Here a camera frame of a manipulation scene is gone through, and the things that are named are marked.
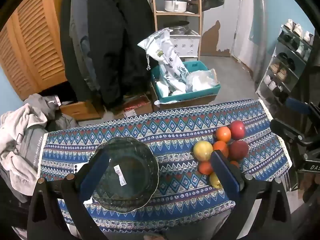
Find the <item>shelf unit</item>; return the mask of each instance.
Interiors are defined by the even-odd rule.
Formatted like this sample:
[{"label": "shelf unit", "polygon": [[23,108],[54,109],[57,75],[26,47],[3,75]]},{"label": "shelf unit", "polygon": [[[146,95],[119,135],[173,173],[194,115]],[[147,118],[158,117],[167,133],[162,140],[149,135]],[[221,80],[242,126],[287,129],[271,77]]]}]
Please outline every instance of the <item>shelf unit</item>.
[{"label": "shelf unit", "polygon": [[157,21],[157,16],[165,16],[165,15],[177,15],[177,16],[193,16],[193,17],[199,17],[199,35],[200,35],[200,41],[199,41],[199,47],[198,47],[198,58],[200,55],[200,50],[201,50],[201,38],[202,38],[202,0],[198,0],[195,2],[198,4],[198,13],[192,13],[192,12],[167,12],[167,11],[159,11],[156,10],[156,0],[151,0],[151,7],[153,9],[153,15],[155,19],[155,27],[156,31],[158,31],[158,21]]},{"label": "shelf unit", "polygon": [[[290,31],[283,25],[281,25],[280,32],[279,32],[279,37],[278,37],[278,43],[275,47],[275,50],[273,52],[273,55],[271,57],[271,60],[269,62],[269,65],[266,69],[266,72],[256,90],[256,93],[261,97],[261,99],[266,103],[266,105],[272,105],[273,103],[276,103],[277,105],[282,105],[282,103],[279,101],[279,99],[273,94],[271,90],[268,89],[268,86],[263,82],[264,78],[266,75],[270,75],[274,77],[274,80],[277,81],[278,84],[280,84],[284,91],[288,94],[291,93],[292,89],[295,87],[296,83],[298,82],[305,66],[306,66],[306,60],[300,57],[299,54],[296,53],[296,50],[292,46],[291,43],[286,42],[281,34],[286,34],[289,35],[292,39],[294,39],[297,43],[300,45],[304,46],[305,50],[312,50],[312,46],[309,45],[306,41],[301,39],[297,34],[294,32]],[[284,62],[283,59],[279,58],[277,55],[280,52],[285,52],[288,54],[288,57],[291,57],[294,62],[296,69],[292,70],[286,62]],[[274,63],[281,63],[280,68],[286,68],[287,70],[287,77],[284,81],[281,81],[278,76],[273,73],[272,69],[270,66]]]}]

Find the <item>brown patch on door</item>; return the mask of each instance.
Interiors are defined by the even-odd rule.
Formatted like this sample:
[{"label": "brown patch on door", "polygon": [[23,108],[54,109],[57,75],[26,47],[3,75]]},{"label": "brown patch on door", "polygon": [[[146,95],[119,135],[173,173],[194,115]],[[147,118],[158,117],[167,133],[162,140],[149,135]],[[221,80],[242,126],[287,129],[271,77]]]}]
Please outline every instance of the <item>brown patch on door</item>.
[{"label": "brown patch on door", "polygon": [[230,57],[229,49],[225,49],[224,51],[217,50],[220,27],[220,22],[217,21],[214,26],[212,26],[202,35],[200,55]]}]

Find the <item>shoe rack shelf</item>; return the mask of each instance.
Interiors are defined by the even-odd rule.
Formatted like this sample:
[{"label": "shoe rack shelf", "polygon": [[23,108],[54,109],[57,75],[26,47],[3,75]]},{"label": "shoe rack shelf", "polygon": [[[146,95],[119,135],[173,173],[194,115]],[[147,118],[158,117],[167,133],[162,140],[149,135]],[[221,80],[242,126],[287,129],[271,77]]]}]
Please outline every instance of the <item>shoe rack shelf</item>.
[{"label": "shoe rack shelf", "polygon": [[202,0],[197,0],[196,2],[192,3],[197,3],[198,4],[198,13],[192,13],[192,12],[167,12],[167,11],[159,11],[156,9],[156,0],[151,0],[151,8],[153,10],[153,16],[155,19],[155,27],[156,31],[158,31],[158,20],[157,16],[165,16],[165,15],[176,15],[176,16],[193,16],[193,17],[198,17],[199,18],[199,35],[200,35],[200,40],[199,40],[199,47],[198,47],[198,58],[200,55],[200,50],[201,50],[201,38],[202,38]]},{"label": "shoe rack shelf", "polygon": [[[283,34],[290,36],[290,41],[296,42],[299,46],[303,46],[304,50],[309,50],[311,52],[312,46],[308,44],[305,40],[300,38],[296,33],[290,31],[287,29],[284,25],[281,26],[279,37],[278,37],[278,43],[276,44],[276,47],[274,49],[273,55],[271,57],[271,60],[269,62],[269,65],[265,71],[265,74],[256,90],[256,93],[261,97],[261,99],[264,101],[264,103],[269,107],[273,108],[273,106],[281,106],[282,103],[279,100],[279,98],[275,95],[275,93],[269,89],[268,85],[265,84],[264,79],[267,75],[273,78],[273,81],[276,81],[278,86],[281,86],[283,88],[283,91],[290,95],[292,89],[295,87],[296,83],[298,82],[307,61],[303,59],[297,52],[296,49],[293,47],[292,43],[289,41],[285,41],[283,39]],[[278,57],[279,53],[284,52],[288,55],[288,58],[291,58],[294,61],[295,69],[290,68],[290,66],[287,64],[287,62],[282,59],[281,57]],[[287,72],[287,76],[284,80],[281,80],[279,76],[274,73],[274,70],[272,70],[271,65],[272,64],[279,64],[279,70],[284,68]]]}]

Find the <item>teal plastic bin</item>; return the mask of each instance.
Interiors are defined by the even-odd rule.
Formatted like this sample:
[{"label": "teal plastic bin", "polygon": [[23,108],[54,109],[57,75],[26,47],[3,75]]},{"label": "teal plastic bin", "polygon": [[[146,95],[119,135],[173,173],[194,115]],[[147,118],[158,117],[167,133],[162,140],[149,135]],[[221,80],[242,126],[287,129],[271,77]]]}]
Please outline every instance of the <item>teal plastic bin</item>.
[{"label": "teal plastic bin", "polygon": [[[184,62],[184,65],[186,66],[189,72],[194,72],[197,70],[208,70],[208,68],[201,61],[187,61],[187,62]],[[185,101],[185,100],[190,100],[190,99],[199,98],[203,96],[217,95],[221,88],[221,85],[218,84],[213,88],[163,98],[160,95],[158,86],[156,85],[156,81],[159,80],[160,78],[160,66],[156,66],[154,69],[152,69],[151,78],[153,82],[153,87],[156,90],[160,103],[167,103],[170,101]]]}]

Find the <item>wooden drawer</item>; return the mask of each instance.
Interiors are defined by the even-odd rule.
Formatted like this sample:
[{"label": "wooden drawer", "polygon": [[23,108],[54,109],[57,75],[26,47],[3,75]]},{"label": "wooden drawer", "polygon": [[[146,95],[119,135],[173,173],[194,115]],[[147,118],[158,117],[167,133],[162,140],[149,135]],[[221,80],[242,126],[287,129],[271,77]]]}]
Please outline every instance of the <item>wooden drawer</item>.
[{"label": "wooden drawer", "polygon": [[104,113],[104,109],[101,105],[95,107],[89,101],[60,106],[60,110],[62,113],[73,117],[77,121],[99,119],[103,117]]}]

